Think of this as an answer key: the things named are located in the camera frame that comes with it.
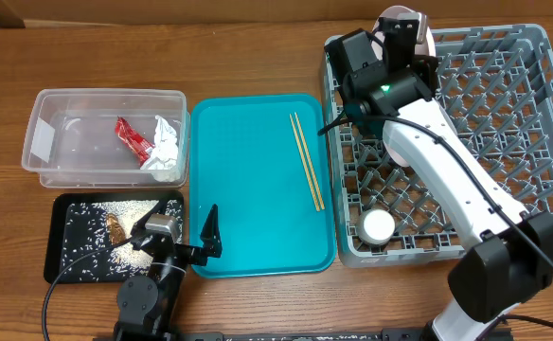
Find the large white pink plate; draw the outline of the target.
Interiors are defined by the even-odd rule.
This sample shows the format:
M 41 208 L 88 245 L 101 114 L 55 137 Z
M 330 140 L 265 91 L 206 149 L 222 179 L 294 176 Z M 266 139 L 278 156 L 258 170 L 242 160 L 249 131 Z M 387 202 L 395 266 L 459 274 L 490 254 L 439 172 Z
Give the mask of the large white pink plate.
M 383 11 L 371 33 L 386 48 L 389 72 L 405 68 L 416 56 L 436 56 L 427 16 L 405 6 Z

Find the brown food piece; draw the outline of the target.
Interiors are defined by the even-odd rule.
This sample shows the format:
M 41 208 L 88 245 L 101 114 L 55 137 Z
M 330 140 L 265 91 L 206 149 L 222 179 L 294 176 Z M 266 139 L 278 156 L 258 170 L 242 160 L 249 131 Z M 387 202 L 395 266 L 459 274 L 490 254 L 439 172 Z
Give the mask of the brown food piece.
M 109 241 L 111 244 L 118 244 L 127 239 L 126 233 L 114 213 L 108 213 L 106 215 L 106 227 L 109 232 Z

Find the white tissue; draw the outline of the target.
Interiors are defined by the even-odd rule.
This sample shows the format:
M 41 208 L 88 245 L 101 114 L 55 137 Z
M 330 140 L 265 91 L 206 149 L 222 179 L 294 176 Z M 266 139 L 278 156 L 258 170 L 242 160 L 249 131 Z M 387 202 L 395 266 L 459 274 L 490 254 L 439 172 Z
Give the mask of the white tissue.
M 180 177 L 177 132 L 163 117 L 156 116 L 155 119 L 154 147 L 140 169 L 151 171 L 152 177 L 158 182 L 174 182 Z

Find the white rice pile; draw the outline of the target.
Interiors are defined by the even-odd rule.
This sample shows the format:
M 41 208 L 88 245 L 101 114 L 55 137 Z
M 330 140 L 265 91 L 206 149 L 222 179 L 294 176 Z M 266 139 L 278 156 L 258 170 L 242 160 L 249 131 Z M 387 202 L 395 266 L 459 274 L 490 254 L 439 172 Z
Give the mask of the white rice pile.
M 156 200 L 129 200 L 71 204 L 66 210 L 59 268 L 92 251 L 112 246 L 106 227 L 106 215 L 114 213 L 126 237 L 134 223 L 154 208 Z M 89 257 L 69 267 L 61 283 L 122 281 L 148 272 L 152 257 L 135 251 L 128 243 Z

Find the red snack wrapper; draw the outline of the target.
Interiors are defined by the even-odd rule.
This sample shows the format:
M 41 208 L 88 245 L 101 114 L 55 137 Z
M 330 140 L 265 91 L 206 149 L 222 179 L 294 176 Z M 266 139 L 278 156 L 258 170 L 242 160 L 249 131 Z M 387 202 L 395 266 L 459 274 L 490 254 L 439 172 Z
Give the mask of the red snack wrapper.
M 115 133 L 119 140 L 136 156 L 140 166 L 151 157 L 154 145 L 140 135 L 125 118 L 117 118 Z

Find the wooden chopstick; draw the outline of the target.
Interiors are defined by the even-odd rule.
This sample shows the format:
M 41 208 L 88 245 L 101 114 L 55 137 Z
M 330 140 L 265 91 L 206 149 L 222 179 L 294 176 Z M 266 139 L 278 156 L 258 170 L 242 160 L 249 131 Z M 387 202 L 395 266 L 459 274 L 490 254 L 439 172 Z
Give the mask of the wooden chopstick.
M 294 139 L 295 139 L 296 146 L 297 146 L 297 149 L 298 149 L 298 153 L 299 153 L 299 156 L 300 156 L 300 159 L 301 159 L 302 167 L 303 167 L 305 175 L 306 175 L 306 179 L 307 179 L 308 186 L 309 186 L 309 189 L 310 189 L 310 193 L 311 193 L 311 196 L 312 196 L 312 199 L 313 199 L 315 210 L 320 211 L 320 206 L 319 206 L 316 194 L 315 194 L 314 186 L 313 186 L 312 180 L 311 180 L 311 175 L 310 175 L 310 172 L 309 172 L 309 169 L 308 169 L 306 156 L 305 156 L 304 152 L 302 151 L 302 145 L 301 145 L 301 141 L 300 141 L 300 138 L 299 138 L 299 134 L 298 134 L 298 131 L 295 127 L 294 118 L 291 114 L 289 115 L 289 119 L 290 119 L 291 126 L 292 126 L 292 129 L 293 129 L 293 132 L 294 132 Z
M 300 141 L 301 141 L 302 151 L 304 152 L 304 154 L 306 156 L 308 169 L 309 169 L 309 172 L 310 172 L 310 175 L 311 175 L 311 180 L 312 180 L 312 184 L 314 186 L 315 194 L 316 194 L 319 206 L 320 206 L 320 211 L 325 210 L 326 207 L 325 207 L 325 203 L 324 203 L 324 200 L 323 200 L 321 188 L 318 184 L 318 179 L 316 177 L 316 173 L 314 171 L 314 166 L 313 166 L 313 162 L 312 162 L 312 156 L 310 154 L 308 144 L 307 144 L 307 141 L 306 141 L 306 137 L 304 135 L 304 131 L 303 131 L 303 128 L 301 126 L 298 114 L 294 113 L 293 118 L 294 118 L 295 127 L 298 131 L 299 138 L 300 138 Z

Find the pink bowl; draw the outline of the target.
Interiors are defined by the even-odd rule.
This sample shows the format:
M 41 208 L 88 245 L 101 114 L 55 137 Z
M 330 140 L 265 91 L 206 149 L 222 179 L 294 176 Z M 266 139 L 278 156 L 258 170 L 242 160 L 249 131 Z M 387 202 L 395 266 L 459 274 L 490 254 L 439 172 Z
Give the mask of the pink bowl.
M 384 145 L 395 163 L 404 168 L 410 166 L 411 143 L 407 135 L 387 135 L 384 138 Z

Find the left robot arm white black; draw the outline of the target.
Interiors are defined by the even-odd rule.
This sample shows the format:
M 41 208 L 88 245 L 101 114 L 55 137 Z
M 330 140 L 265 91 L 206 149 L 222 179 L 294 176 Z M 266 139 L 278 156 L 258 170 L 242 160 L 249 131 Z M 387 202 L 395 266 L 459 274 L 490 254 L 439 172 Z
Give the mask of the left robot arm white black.
M 131 230 L 133 249 L 150 255 L 152 262 L 147 274 L 126 279 L 118 290 L 115 340 L 176 340 L 171 315 L 187 268 L 205 266 L 222 254 L 216 205 L 205 220 L 200 246 L 177 242 L 177 221 L 165 213 L 166 207 L 157 204 Z

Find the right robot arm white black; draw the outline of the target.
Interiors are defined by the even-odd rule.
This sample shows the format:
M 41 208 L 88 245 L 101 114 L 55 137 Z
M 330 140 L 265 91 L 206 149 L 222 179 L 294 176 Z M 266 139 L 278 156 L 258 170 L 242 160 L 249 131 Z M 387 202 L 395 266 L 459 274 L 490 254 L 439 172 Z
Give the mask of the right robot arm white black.
M 437 101 L 437 57 L 419 54 L 428 31 L 417 12 L 380 18 L 325 45 L 344 111 L 419 176 L 452 221 L 465 254 L 451 270 L 452 301 L 428 340 L 482 340 L 553 279 L 553 215 L 530 213 L 459 140 Z

